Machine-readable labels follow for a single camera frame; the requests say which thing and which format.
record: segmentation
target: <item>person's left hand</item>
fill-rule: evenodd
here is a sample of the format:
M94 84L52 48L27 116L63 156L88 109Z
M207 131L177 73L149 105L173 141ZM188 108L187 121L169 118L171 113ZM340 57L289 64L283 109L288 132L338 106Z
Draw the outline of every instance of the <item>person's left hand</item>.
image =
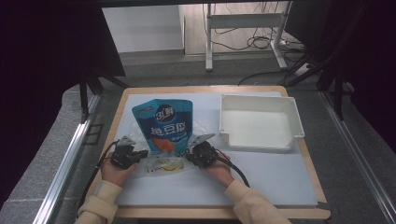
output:
M111 164L112 152L107 155L107 158L102 163L101 172L102 179L122 187L126 178L136 169L137 163L131 165L127 170L122 170Z

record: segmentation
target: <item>white plastic tray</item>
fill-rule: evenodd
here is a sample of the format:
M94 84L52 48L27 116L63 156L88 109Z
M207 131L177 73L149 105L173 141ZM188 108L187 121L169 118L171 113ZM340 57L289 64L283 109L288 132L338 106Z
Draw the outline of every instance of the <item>white plastic tray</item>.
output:
M219 132L230 147L247 151L290 150L304 137L292 97L221 95Z

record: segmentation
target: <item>sleeve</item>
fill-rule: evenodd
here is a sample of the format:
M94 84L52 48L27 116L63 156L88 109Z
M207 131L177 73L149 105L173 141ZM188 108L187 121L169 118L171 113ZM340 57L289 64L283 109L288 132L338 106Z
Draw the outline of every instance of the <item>sleeve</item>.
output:
M233 211L244 224L290 223L262 194L237 179L226 189L225 194L234 202Z
M101 180L94 195L89 196L85 203L78 209L78 219L76 224L102 224L113 222L117 212L115 201L122 188Z

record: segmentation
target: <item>desk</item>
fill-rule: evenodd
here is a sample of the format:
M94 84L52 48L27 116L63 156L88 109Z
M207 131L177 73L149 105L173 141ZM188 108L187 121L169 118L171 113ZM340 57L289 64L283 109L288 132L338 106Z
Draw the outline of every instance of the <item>desk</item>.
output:
M287 96L283 87L235 87L235 86L210 86L210 87L163 87L163 88L133 88L124 91L116 115L113 119L109 134L106 139L105 146L114 141L116 131L118 129L125 103L130 94L149 94L149 93L198 93L198 92L240 92L240 91L278 91L282 96ZM288 207L281 208L283 214L288 218L317 218L325 219L330 216L330 211L323 208L323 204L327 204L322 187L318 181L315 167L309 155L304 139L299 140L304 163L313 183L314 191L318 198L319 204L312 208ZM88 195L92 194L100 181L100 173L93 180ZM134 218L236 218L231 207L139 207L139 206L120 206L116 217L134 217Z

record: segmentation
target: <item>snack package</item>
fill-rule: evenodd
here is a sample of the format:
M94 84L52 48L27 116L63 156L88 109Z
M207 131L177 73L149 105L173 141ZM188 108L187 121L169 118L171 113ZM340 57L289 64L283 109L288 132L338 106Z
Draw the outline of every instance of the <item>snack package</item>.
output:
M183 154L192 135L192 102L151 100L132 108L153 154Z

